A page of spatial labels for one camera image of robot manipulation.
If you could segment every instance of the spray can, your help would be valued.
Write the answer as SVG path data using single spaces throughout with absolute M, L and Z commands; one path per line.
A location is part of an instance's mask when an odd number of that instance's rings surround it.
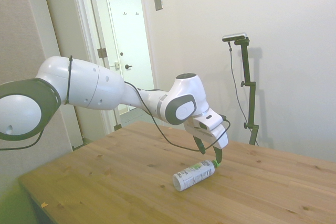
M 183 191 L 196 183 L 210 177 L 219 166 L 217 161 L 204 160 L 173 175 L 173 184 L 176 190 Z

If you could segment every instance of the black cable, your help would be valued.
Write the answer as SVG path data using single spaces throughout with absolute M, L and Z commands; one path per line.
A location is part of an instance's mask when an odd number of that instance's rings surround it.
M 237 101 L 238 101 L 238 104 L 239 104 L 240 111 L 242 112 L 242 114 L 243 114 L 243 116 L 244 116 L 244 118 L 245 118 L 245 122 L 246 122 L 246 124 L 248 124 L 248 123 L 247 123 L 247 119 L 246 119 L 246 115 L 245 115 L 243 109 L 241 108 L 242 106 L 240 105 L 240 101 L 239 101 L 239 97 L 238 97 L 238 91 L 237 91 L 237 85 L 236 85 L 236 79 L 235 79 L 235 75 L 233 74 L 233 67 L 232 67 L 232 48 L 231 48 L 231 44 L 230 44 L 230 41 L 228 41 L 227 43 L 229 44 L 229 48 L 230 48 L 229 51 L 230 51 L 230 59 L 231 59 L 231 73 L 232 73 L 233 83 L 235 84 L 235 90 L 236 90 Z
M 26 149 L 26 148 L 32 147 L 35 144 L 37 144 L 37 142 L 41 139 L 42 133 L 43 133 L 43 130 L 40 132 L 40 135 L 38 136 L 37 140 L 33 144 L 30 144 L 30 145 L 27 145 L 27 146 L 24 146 L 24 147 L 17 147 L 17 148 L 3 148 L 3 149 L 0 149 L 0 151 L 22 150 L 22 149 Z
M 160 129 L 160 127 L 158 126 L 158 124 L 156 123 L 155 118 L 153 117 L 153 115 L 152 115 L 151 111 L 149 110 L 149 108 L 147 107 L 147 105 L 144 103 L 144 101 L 143 101 L 143 99 L 142 99 L 142 97 L 141 97 L 141 95 L 140 95 L 138 89 L 137 89 L 133 84 L 131 84 L 131 83 L 127 82 L 127 81 L 125 81 L 125 83 L 128 84 L 128 85 L 130 85 L 131 87 L 133 87 L 133 88 L 135 89 L 135 91 L 137 92 L 137 94 L 138 94 L 138 96 L 139 96 L 139 98 L 140 98 L 142 104 L 145 106 L 145 108 L 147 109 L 149 115 L 152 117 L 152 120 L 153 120 L 154 124 L 156 125 L 157 129 L 160 131 L 161 135 L 164 137 L 164 139 L 165 139 L 168 143 L 170 143 L 170 144 L 173 145 L 173 146 L 176 146 L 176 147 L 185 149 L 185 150 L 189 150 L 189 151 L 193 151 L 193 152 L 200 152 L 200 150 L 190 149 L 190 148 L 183 147 L 183 146 L 179 146 L 179 145 L 177 145 L 177 144 L 174 144 L 174 143 L 170 142 L 170 141 L 168 140 L 168 138 L 163 134 L 163 132 L 161 131 L 161 129 Z M 224 119 L 223 121 L 228 122 L 229 126 L 228 126 L 228 127 L 225 129 L 225 131 L 220 135 L 220 137 L 219 137 L 215 142 L 213 142 L 211 145 L 209 145 L 207 148 L 205 148 L 205 150 L 209 149 L 209 148 L 212 147 L 215 143 L 217 143 L 218 140 L 221 139 L 221 137 L 222 137 L 222 136 L 227 132 L 227 130 L 230 128 L 230 126 L 231 126 L 230 121 L 227 120 L 227 119 Z
M 68 77 L 68 89 L 67 89 L 67 97 L 65 99 L 65 103 L 64 104 L 68 104 L 69 103 L 69 93 L 70 93 L 70 80 L 71 80 L 71 67 L 72 67 L 72 55 L 70 55 L 69 58 L 69 77 Z

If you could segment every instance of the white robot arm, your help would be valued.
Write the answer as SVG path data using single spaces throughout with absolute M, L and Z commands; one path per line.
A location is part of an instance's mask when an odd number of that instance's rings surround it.
M 0 86 L 0 139 L 17 141 L 36 135 L 61 104 L 69 103 L 95 110 L 131 105 L 149 110 L 164 122 L 184 123 L 196 143 L 197 139 L 216 142 L 218 149 L 228 143 L 223 119 L 209 108 L 196 74 L 177 76 L 169 92 L 146 91 L 136 90 L 97 64 L 76 59 L 70 63 L 68 58 L 54 56 L 41 65 L 36 78 Z

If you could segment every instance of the wood grain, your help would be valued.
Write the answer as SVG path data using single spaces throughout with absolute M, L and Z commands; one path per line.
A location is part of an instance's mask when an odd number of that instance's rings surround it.
M 192 136 L 162 127 L 174 143 Z M 20 178 L 55 223 L 336 223 L 336 163 L 230 141 L 213 176 L 178 192 L 205 155 L 136 122 Z

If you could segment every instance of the white door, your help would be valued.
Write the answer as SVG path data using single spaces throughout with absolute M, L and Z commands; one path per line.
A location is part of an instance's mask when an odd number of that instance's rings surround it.
M 121 74 L 137 88 L 154 89 L 141 0 L 108 0 Z

